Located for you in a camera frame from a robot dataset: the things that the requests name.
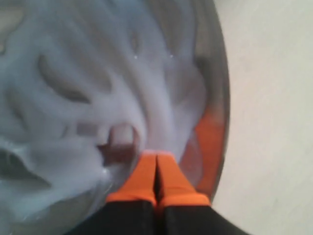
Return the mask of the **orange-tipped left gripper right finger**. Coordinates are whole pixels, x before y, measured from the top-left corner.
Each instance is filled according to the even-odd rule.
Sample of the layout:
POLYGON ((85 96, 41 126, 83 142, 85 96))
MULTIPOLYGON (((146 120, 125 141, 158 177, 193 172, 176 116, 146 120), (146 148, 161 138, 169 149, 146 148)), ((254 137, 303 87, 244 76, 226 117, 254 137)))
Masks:
POLYGON ((210 200, 198 193, 187 180, 173 155, 160 153, 156 157, 160 181, 160 206, 210 206, 210 200))

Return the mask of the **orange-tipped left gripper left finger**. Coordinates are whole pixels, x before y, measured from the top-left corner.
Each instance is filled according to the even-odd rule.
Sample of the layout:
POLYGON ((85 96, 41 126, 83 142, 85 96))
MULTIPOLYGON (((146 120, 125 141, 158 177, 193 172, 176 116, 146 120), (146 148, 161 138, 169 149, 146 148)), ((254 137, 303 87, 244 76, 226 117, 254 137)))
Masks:
POLYGON ((107 203, 147 201, 156 205, 154 184, 157 167, 157 155, 151 151, 143 152, 136 168, 124 185, 116 192, 110 193, 107 203))

